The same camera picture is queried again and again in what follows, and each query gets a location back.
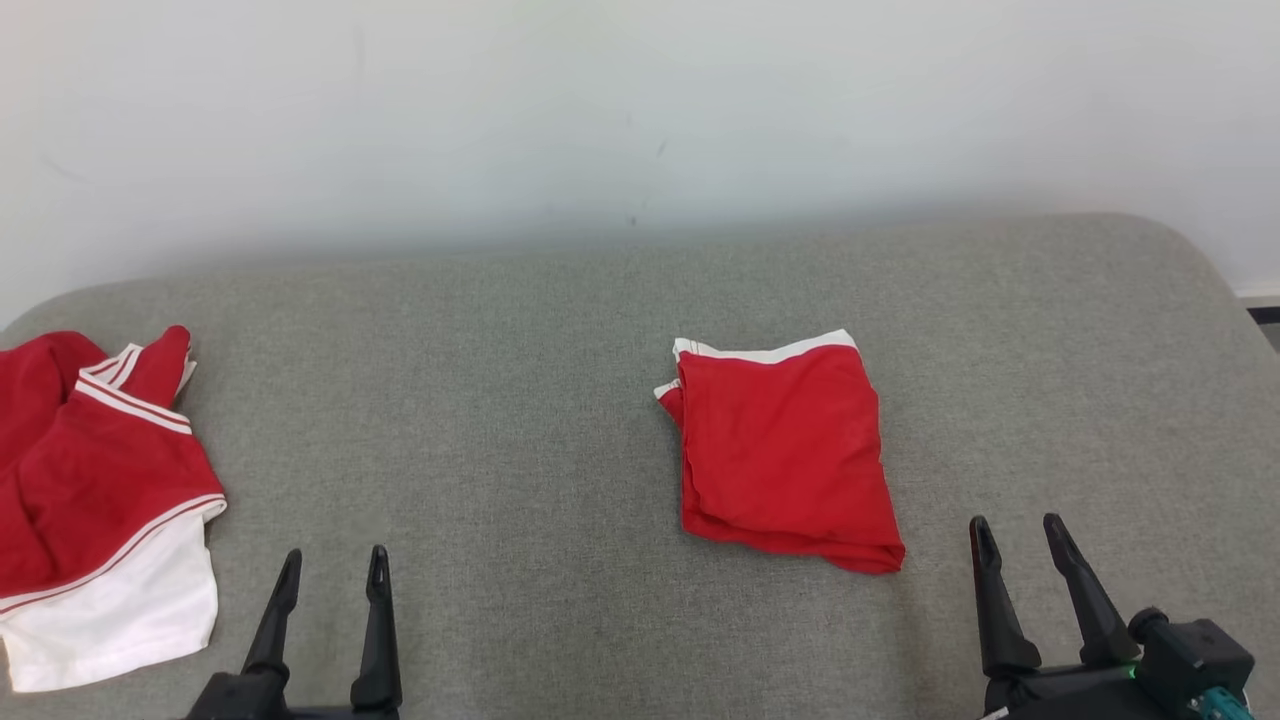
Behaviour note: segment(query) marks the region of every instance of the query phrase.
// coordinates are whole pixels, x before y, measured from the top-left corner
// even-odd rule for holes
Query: gray fabric surface
[[[1128,618],[1210,616],[1280,706],[1280,361],[1181,237],[1080,215],[785,243],[426,258],[159,279],[45,304],[0,346],[188,325],[182,398],[230,507],[209,650],[0,716],[184,715],[305,553],[292,702],[340,703],[390,550],[404,716],[977,716],[966,524],[991,520],[1047,664],[1079,637],[1041,514]],[[846,328],[882,398],[893,577],[680,529],[650,389],[671,341]]]

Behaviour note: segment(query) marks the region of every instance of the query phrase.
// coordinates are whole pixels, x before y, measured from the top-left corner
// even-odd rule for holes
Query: white fabric
[[[182,388],[187,387],[187,380],[191,379],[191,374],[195,372],[196,372],[196,361],[191,360],[188,356],[187,361],[182,366],[182,379],[178,380],[178,392],[182,392]]]
[[[109,573],[13,611],[0,635],[13,692],[28,693],[197,652],[209,644],[216,616],[205,514],[193,512],[164,524]]]
[[[677,337],[676,346],[672,347],[672,352],[676,354],[677,359],[681,352],[692,352],[694,355],[703,355],[705,357],[750,360],[751,363],[776,365],[783,360],[797,357],[815,347],[823,347],[827,345],[845,345],[858,350],[858,343],[854,342],[854,338],[847,332],[840,329],[818,337],[812,337],[809,340],[792,342],[791,345],[785,345],[777,350],[716,350],[714,347],[698,342],[696,340]]]

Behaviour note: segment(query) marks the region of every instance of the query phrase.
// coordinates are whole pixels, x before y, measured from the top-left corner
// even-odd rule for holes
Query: clothing
[[[0,354],[0,637],[14,692],[207,643],[218,591],[204,524],[227,500],[170,410],[195,368],[189,342],[173,327],[105,359],[56,333]]]
[[[684,436],[687,532],[861,573],[905,548],[879,461],[879,411],[845,331],[773,351],[676,340],[678,379],[654,391]]]

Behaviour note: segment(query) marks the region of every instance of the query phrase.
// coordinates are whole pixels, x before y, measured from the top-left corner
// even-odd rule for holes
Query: white stripe
[[[81,368],[81,369],[84,370],[86,373],[96,375],[97,373],[101,373],[108,368],[114,368],[115,364],[120,361],[120,355],[116,355],[115,357],[108,357],[106,360],[102,360],[97,365],[90,365],[88,368]]]
[[[680,387],[680,378],[676,378],[664,386],[653,388],[653,396],[657,397],[658,400],[662,400],[662,396],[676,389],[677,387]]]
[[[166,419],[159,416],[159,415],[155,415],[152,413],[147,413],[146,410],[142,410],[141,407],[134,407],[134,406],[129,405],[128,402],[124,402],[122,400],[116,400],[111,395],[108,395],[106,392],[102,392],[102,391],[97,389],[96,387],[92,387],[92,386],[87,384],[83,379],[79,380],[78,383],[76,383],[76,389],[83,392],[84,395],[92,397],[93,400],[101,402],[102,405],[106,405],[108,407],[114,407],[114,409],[119,410],[120,413],[125,413],[128,415],[133,415],[134,418],[141,418],[141,419],[143,419],[143,420],[146,420],[148,423],[154,423],[156,425],[160,425],[161,428],[168,428],[168,429],[170,429],[170,430],[173,430],[175,433],[182,433],[182,434],[187,434],[187,436],[191,434],[191,425],[183,425],[182,423],[174,423],[173,420],[166,420]]]
[[[205,502],[209,502],[209,506],[207,507],[200,507]],[[146,538],[147,533],[150,533],[151,530],[159,528],[160,525],[164,525],[164,524],[172,521],[174,518],[180,518],[183,515],[187,515],[187,514],[192,512],[196,509],[198,509],[201,511],[201,515],[204,515],[205,521],[207,523],[207,521],[212,520],[214,518],[221,515],[223,511],[227,510],[227,496],[224,496],[221,493],[202,495],[200,497],[191,498],[187,502],[183,502],[182,505],[178,505],[178,506],[173,507],[168,512],[160,515],[155,520],[151,520],[150,523],[147,523],[146,525],[143,525],[138,532],[133,533],[133,537],[131,537],[128,542],[125,542],[124,544],[122,544],[119,547],[119,550],[115,551],[115,555],[113,555],[110,560],[108,560],[101,566],[99,566],[96,570],[93,570],[92,573],[84,575],[83,578],[77,578],[76,580],[73,580],[70,583],[67,583],[65,585],[56,587],[56,588],[50,588],[47,591],[37,591],[37,592],[29,592],[29,593],[24,593],[24,594],[15,594],[13,597],[0,597],[0,618],[4,618],[5,614],[8,614],[12,610],[14,610],[14,606],[17,606],[17,605],[23,605],[23,607],[29,607],[29,605],[24,605],[24,603],[27,603],[27,602],[29,602],[32,600],[41,600],[41,598],[50,597],[50,596],[54,596],[54,594],[61,594],[61,593],[64,593],[67,591],[70,591],[70,589],[74,589],[74,588],[78,588],[78,587],[83,585],[84,583],[92,580],[93,578],[101,575],[102,573],[105,573],[106,570],[109,570],[110,568],[113,568],[116,562],[120,561],[122,557],[124,557],[125,555],[128,555],[128,553],[133,552],[134,550],[137,550],[138,546],[146,544],[146,541],[142,539],[142,538]]]
[[[113,365],[110,369],[101,370],[99,373],[93,373],[93,377],[96,379],[102,380],[104,383],[113,382],[116,378],[116,375],[119,375],[120,372],[124,370],[124,363],[128,361],[128,359],[132,357],[133,355],[134,355],[133,346],[125,347],[124,351],[120,352],[120,361],[119,363],[116,363],[115,365]]]
[[[128,360],[124,361],[124,370],[120,372],[120,377],[111,380],[111,387],[114,388],[120,388],[124,384],[124,380],[129,379],[129,375],[133,374],[133,366],[138,364],[138,357],[142,356],[142,348],[132,342],[127,348],[124,348],[124,351],[129,352],[129,356]]]
[[[792,342],[791,345],[785,345],[777,350],[741,350],[741,351],[716,350],[714,347],[698,342],[695,340],[677,337],[676,346],[672,348],[672,352],[676,354],[677,360],[680,359],[681,352],[691,352],[694,355],[700,355],[703,357],[749,360],[751,363],[760,363],[763,365],[776,365],[783,360],[804,355],[810,350],[831,345],[842,345],[858,350],[858,345],[854,342],[854,338],[850,337],[849,333],[841,329],[841,331],[832,331],[827,334],[820,334],[818,337],[812,337],[809,340],[801,340],[800,342]]]
[[[169,410],[168,407],[160,407],[159,405],[155,405],[152,402],[147,402],[145,400],[138,400],[137,397],[133,397],[132,395],[129,395],[129,393],[127,393],[124,391],[113,388],[111,386],[104,383],[102,380],[100,380],[100,379],[97,379],[97,378],[95,378],[92,375],[84,375],[84,373],[81,373],[81,379],[84,380],[84,382],[87,382],[88,384],[93,386],[96,389],[99,389],[101,392],[105,392],[108,395],[113,395],[113,396],[119,397],[122,400],[128,400],[129,402],[136,402],[136,404],[146,407],[147,410],[155,413],[156,415],[160,415],[161,418],[169,418],[170,420],[177,420],[179,423],[189,423],[191,421],[191,420],[187,419],[186,415],[179,415],[178,413],[174,413],[173,410]]]

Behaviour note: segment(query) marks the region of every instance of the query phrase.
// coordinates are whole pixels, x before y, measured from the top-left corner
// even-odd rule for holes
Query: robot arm
[[[986,717],[1010,720],[1244,720],[1253,657],[1211,620],[1170,624],[1156,609],[1128,628],[1062,519],[1044,515],[1053,565],[1080,628],[1080,665],[1042,670],[1023,635],[1001,574],[1000,548],[982,516],[969,523]],[[1138,659],[1138,643],[1146,647]]]
[[[369,624],[360,676],[351,684],[351,707],[291,708],[284,702],[289,682],[284,634],[289,612],[298,603],[301,577],[302,551],[294,550],[280,569],[244,666],[238,675],[218,673],[210,678],[187,720],[399,720],[399,653],[387,548],[374,546],[369,560]]]

